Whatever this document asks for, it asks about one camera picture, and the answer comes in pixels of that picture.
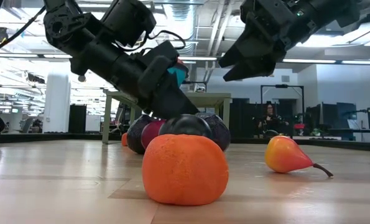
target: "pear stem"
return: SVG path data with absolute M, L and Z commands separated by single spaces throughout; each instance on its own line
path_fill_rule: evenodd
M 321 169 L 322 171 L 324 171 L 327 174 L 328 177 L 334 176 L 330 171 L 328 171 L 326 168 L 322 167 L 319 164 L 314 164 L 313 167 L 317 168 L 317 169 Z

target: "ceiling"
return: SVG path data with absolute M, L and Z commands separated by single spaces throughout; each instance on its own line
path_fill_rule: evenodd
M 185 4 L 159 4 L 159 2 L 184 2 Z M 77 0 L 80 7 L 86 12 L 92 12 L 98 19 L 102 18 L 107 10 L 109 1 Z M 171 30 L 181 35 L 187 41 L 187 47 L 181 51 L 181 55 L 192 56 L 220 56 L 225 53 L 240 36 L 244 24 L 239 19 L 239 7 L 242 1 L 235 0 L 155 0 L 154 8 L 150 1 L 144 4 L 152 8 L 157 21 L 154 34 L 162 29 Z M 42 7 L 42 0 L 6 0 L 4 9 L 0 10 L 0 27 L 7 27 L 8 34 L 12 35 L 20 29 Z M 363 14 L 370 13 L 370 0 L 360 3 Z M 43 16 L 39 18 L 17 39 L 5 46 L 0 53 L 13 54 L 61 54 L 61 52 L 45 39 Z M 325 31 L 331 34 L 312 36 L 309 41 L 299 44 L 291 49 L 287 58 L 303 59 L 370 59 L 370 24 L 361 26 L 357 31 L 352 31 L 352 26 L 340 28 L 334 22 L 326 26 Z M 169 36 L 161 36 L 156 40 L 149 40 L 145 47 L 154 47 Z M 45 85 L 37 84 L 39 88 L 30 88 L 34 83 L 28 81 L 28 74 L 36 75 L 47 81 L 47 75 L 52 67 L 67 67 L 68 60 L 19 59 L 0 58 L 0 85 L 8 88 L 0 88 L 0 105 L 18 104 L 20 101 L 28 103 L 26 113 L 37 114 L 42 112 L 45 102 Z M 204 67 L 204 62 L 188 65 L 195 76 L 195 67 Z M 297 73 L 305 68 L 305 65 L 280 63 L 277 68 L 290 68 Z M 72 103 L 87 104 L 90 113 L 103 114 L 104 93 L 102 88 L 109 89 L 112 86 L 92 72 L 86 74 L 86 82 L 79 82 L 78 76 L 70 74 L 72 82 Z M 118 102 L 112 106 L 112 112 L 116 111 Z

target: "person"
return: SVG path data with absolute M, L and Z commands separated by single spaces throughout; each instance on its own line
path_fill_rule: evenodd
M 266 107 L 266 115 L 263 117 L 262 121 L 259 122 L 258 128 L 262 128 L 263 125 L 265 124 L 264 130 L 274 130 L 274 131 L 279 131 L 280 125 L 284 123 L 286 126 L 289 125 L 288 122 L 281 121 L 280 116 L 277 116 L 276 114 L 273 113 L 273 105 L 268 104 Z

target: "pear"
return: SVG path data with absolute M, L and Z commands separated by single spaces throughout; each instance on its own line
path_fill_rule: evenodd
M 328 177 L 333 176 L 330 171 L 314 163 L 293 139 L 285 136 L 275 136 L 269 141 L 265 152 L 265 163 L 273 171 L 283 174 L 314 167 L 324 171 Z

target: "floor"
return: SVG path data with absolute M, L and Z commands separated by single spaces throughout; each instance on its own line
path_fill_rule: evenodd
M 370 223 L 370 152 L 302 146 L 317 169 L 272 173 L 263 145 L 232 145 L 215 203 L 161 205 L 144 192 L 142 156 L 120 144 L 0 144 L 1 223 Z

